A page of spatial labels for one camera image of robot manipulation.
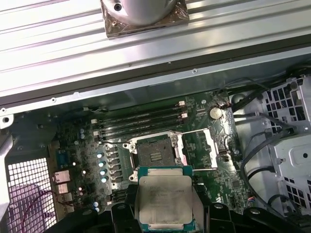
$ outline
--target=cable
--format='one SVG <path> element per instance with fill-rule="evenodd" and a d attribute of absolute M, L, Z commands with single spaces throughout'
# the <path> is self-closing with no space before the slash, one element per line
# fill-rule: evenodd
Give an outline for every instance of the cable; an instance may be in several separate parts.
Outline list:
<path fill-rule="evenodd" d="M 247 149 L 248 149 L 249 145 L 251 144 L 251 142 L 253 141 L 253 139 L 254 139 L 255 137 L 258 137 L 258 136 L 263 135 L 263 134 L 265 134 L 265 133 L 266 133 L 266 132 L 263 131 L 263 132 L 259 132 L 259 133 L 254 134 L 253 136 L 251 136 L 251 138 L 249 139 L 248 143 L 247 143 L 246 146 L 245 146 L 245 150 L 244 150 L 243 155 L 246 155 Z"/>
<path fill-rule="evenodd" d="M 251 186 L 251 184 L 249 183 L 247 174 L 246 174 L 246 170 L 245 170 L 245 166 L 246 164 L 259 152 L 261 151 L 264 147 L 268 146 L 269 144 L 285 137 L 288 136 L 290 134 L 289 130 L 283 130 L 277 134 L 275 134 L 274 136 L 272 136 L 271 138 L 266 139 L 265 141 L 263 141 L 262 143 L 260 143 L 258 146 L 256 146 L 246 157 L 245 159 L 242 160 L 241 163 L 241 178 L 244 180 L 245 184 L 248 186 L 248 188 L 250 189 L 250 191 L 252 192 L 252 194 L 254 195 L 254 197 L 261 202 L 268 211 L 270 211 L 271 213 L 277 215 L 278 217 L 280 217 L 281 219 L 284 219 L 284 216 L 282 216 L 279 212 L 277 212 L 274 208 L 272 208 L 270 205 L 268 205 L 268 203 L 266 203 L 258 194 L 257 192 L 253 189 L 253 187 Z"/>
<path fill-rule="evenodd" d="M 247 178 L 250 180 L 253 176 L 255 176 L 257 173 L 262 172 L 262 171 L 270 171 L 271 173 L 275 173 L 273 166 L 265 166 L 265 167 L 261 167 L 253 171 L 251 174 L 248 175 Z"/>
<path fill-rule="evenodd" d="M 292 199 L 290 199 L 289 197 L 282 195 L 282 194 L 275 194 L 272 197 L 270 197 L 270 199 L 268 200 L 268 205 L 271 206 L 272 202 L 274 202 L 277 198 L 283 198 L 283 199 L 289 201 L 292 204 L 292 206 L 294 207 L 295 211 L 301 215 L 301 211 L 300 211 L 299 207 L 297 206 L 297 204 Z"/>
<path fill-rule="evenodd" d="M 64 206 L 71 206 L 73 207 L 73 204 L 69 204 L 69 202 L 60 202 L 58 201 L 57 199 L 57 194 L 51 190 L 48 190 L 48 191 L 43 191 L 43 193 L 41 193 L 38 197 L 36 197 L 33 202 L 28 206 L 28 208 L 26 209 L 25 213 L 24 213 L 24 216 L 23 216 L 23 219 L 21 221 L 21 233 L 25 233 L 25 228 L 24 228 L 24 225 L 25 225 L 25 221 L 26 221 L 26 217 L 28 215 L 28 212 L 31 210 L 31 208 L 34 206 L 34 204 L 36 204 L 36 202 L 41 198 L 43 197 L 44 195 L 46 194 L 49 194 L 49 193 L 52 193 L 55 195 L 55 199 L 56 199 L 56 202 L 61 204 L 61 205 L 64 205 Z"/>
<path fill-rule="evenodd" d="M 275 123 L 276 125 L 279 125 L 283 128 L 289 128 L 291 127 L 289 124 L 286 124 L 278 119 L 273 118 L 272 116 L 269 116 L 265 113 L 247 113 L 247 114 L 235 114 L 234 118 L 247 118 L 247 117 L 256 117 L 256 116 L 261 116 L 264 118 L 267 118 L 271 122 Z"/>

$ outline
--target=capacitor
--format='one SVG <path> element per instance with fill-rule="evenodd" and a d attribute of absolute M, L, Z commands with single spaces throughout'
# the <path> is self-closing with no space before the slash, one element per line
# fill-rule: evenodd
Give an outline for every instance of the capacitor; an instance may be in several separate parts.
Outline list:
<path fill-rule="evenodd" d="M 103 162 L 98 163 L 98 166 L 99 166 L 99 167 L 103 167 L 105 164 L 106 164 L 106 162 L 103 161 Z"/>
<path fill-rule="evenodd" d="M 104 177 L 102 177 L 101 181 L 102 181 L 102 183 L 106 183 L 108 181 L 108 179 L 109 178 L 107 176 L 104 176 Z"/>
<path fill-rule="evenodd" d="M 102 176 L 104 176 L 106 173 L 107 173 L 107 170 L 106 170 L 106 169 L 100 171 L 100 174 L 101 174 Z"/>

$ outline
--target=vent grille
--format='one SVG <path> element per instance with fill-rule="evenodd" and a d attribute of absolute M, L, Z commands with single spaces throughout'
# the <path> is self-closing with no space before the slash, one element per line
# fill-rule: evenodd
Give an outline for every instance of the vent grille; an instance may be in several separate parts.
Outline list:
<path fill-rule="evenodd" d="M 44 191 L 51 190 L 48 165 L 45 158 L 8 166 L 9 194 L 7 226 L 9 233 L 21 233 L 24 219 L 25 233 L 41 233 L 56 223 L 52 194 L 40 197 Z M 28 214 L 26 209 L 31 205 Z"/>
<path fill-rule="evenodd" d="M 297 82 L 292 82 L 267 91 L 265 102 L 268 115 L 286 123 L 305 121 L 302 96 L 297 88 Z M 281 131 L 275 123 L 271 122 L 271 126 L 274 134 Z"/>

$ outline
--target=black cable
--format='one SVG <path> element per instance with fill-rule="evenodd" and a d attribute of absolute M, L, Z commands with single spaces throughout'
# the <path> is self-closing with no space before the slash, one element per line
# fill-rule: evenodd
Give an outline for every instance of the black cable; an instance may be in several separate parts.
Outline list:
<path fill-rule="evenodd" d="M 269 116 L 265 113 L 247 113 L 247 114 L 235 114 L 233 117 L 234 118 L 246 118 L 246 117 L 255 117 L 255 116 L 261 116 L 264 118 L 267 118 L 268 120 L 270 120 L 271 122 L 275 123 L 276 125 L 279 125 L 283 128 L 290 128 L 291 126 L 289 124 L 286 124 L 278 119 L 273 118 L 272 116 Z"/>
<path fill-rule="evenodd" d="M 262 132 L 259 132 L 259 133 L 256 133 L 256 134 L 252 135 L 251 138 L 249 139 L 248 143 L 245 146 L 245 150 L 244 150 L 243 155 L 246 155 L 247 149 L 248 149 L 249 145 L 251 144 L 251 142 L 253 141 L 253 139 L 255 137 L 261 136 L 261 135 L 263 135 L 265 133 L 266 133 L 265 131 L 262 131 Z"/>
<path fill-rule="evenodd" d="M 269 88 L 273 88 L 276 86 L 281 85 L 288 79 L 289 77 L 293 76 L 299 76 L 302 74 L 308 74 L 311 73 L 311 64 L 310 63 L 303 63 L 303 64 L 297 64 L 293 65 L 286 69 L 285 74 L 279 75 L 275 78 L 274 82 L 270 82 L 270 84 L 265 84 L 264 86 L 268 86 Z M 236 112 L 239 109 L 242 109 L 246 105 L 248 105 L 251 101 L 253 101 L 255 98 L 259 97 L 263 92 L 266 91 L 266 88 L 260 87 L 257 90 L 250 93 L 248 96 L 246 96 L 244 99 L 239 101 L 236 104 L 233 104 L 232 111 Z"/>
<path fill-rule="evenodd" d="M 246 114 L 235 114 L 234 118 L 246 118 L 246 117 L 255 117 L 256 113 L 246 113 Z"/>
<path fill-rule="evenodd" d="M 268 211 L 270 211 L 271 213 L 277 215 L 278 217 L 280 217 L 281 219 L 285 220 L 284 216 L 282 216 L 279 212 L 277 212 L 274 208 L 272 208 L 270 205 L 268 205 L 268 203 L 266 203 L 258 194 L 257 192 L 254 190 L 254 188 L 251 186 L 251 184 L 249 183 L 247 174 L 246 174 L 246 170 L 245 170 L 245 166 L 246 164 L 259 152 L 261 151 L 264 147 L 268 146 L 269 144 L 285 137 L 288 136 L 290 134 L 289 130 L 283 130 L 275 135 L 273 135 L 272 137 L 266 139 L 265 141 L 263 141 L 262 143 L 260 143 L 258 146 L 256 146 L 246 157 L 245 159 L 242 160 L 241 163 L 241 178 L 244 180 L 245 184 L 248 186 L 249 190 L 252 192 L 252 194 L 254 195 L 254 197 L 261 202 Z"/>
<path fill-rule="evenodd" d="M 257 173 L 262 172 L 262 171 L 270 171 L 271 173 L 275 173 L 273 166 L 265 166 L 265 167 L 261 167 L 253 171 L 251 174 L 248 175 L 247 178 L 250 180 L 253 176 L 255 176 Z"/>
<path fill-rule="evenodd" d="M 283 198 L 283 199 L 289 201 L 292 204 L 292 206 L 294 207 L 294 209 L 296 210 L 296 212 L 301 215 L 301 211 L 300 211 L 299 207 L 297 206 L 297 204 L 292 199 L 290 199 L 289 197 L 282 195 L 282 194 L 275 194 L 272 197 L 270 197 L 270 199 L 268 200 L 268 205 L 271 206 L 272 202 L 274 202 L 277 198 Z"/>

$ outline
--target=metal panel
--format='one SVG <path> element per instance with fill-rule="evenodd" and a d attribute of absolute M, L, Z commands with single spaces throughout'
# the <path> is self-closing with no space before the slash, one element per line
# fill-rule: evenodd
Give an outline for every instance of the metal panel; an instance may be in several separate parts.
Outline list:
<path fill-rule="evenodd" d="M 187 3 L 188 25 L 114 40 L 105 36 L 97 0 L 4 6 L 0 96 L 311 33 L 309 0 Z"/>
<path fill-rule="evenodd" d="M 240 77 L 254 74 L 254 79 L 281 74 L 294 63 L 310 57 L 311 47 L 266 56 L 259 56 L 210 67 L 187 70 L 143 81 L 128 82 L 91 91 L 62 94 L 61 97 L 45 97 L 44 100 L 19 102 L 13 107 L 0 110 L 0 126 L 12 114 L 42 109 L 45 115 L 63 114 L 86 106 L 105 107 L 109 110 L 173 98 L 180 95 L 212 90 Z"/>

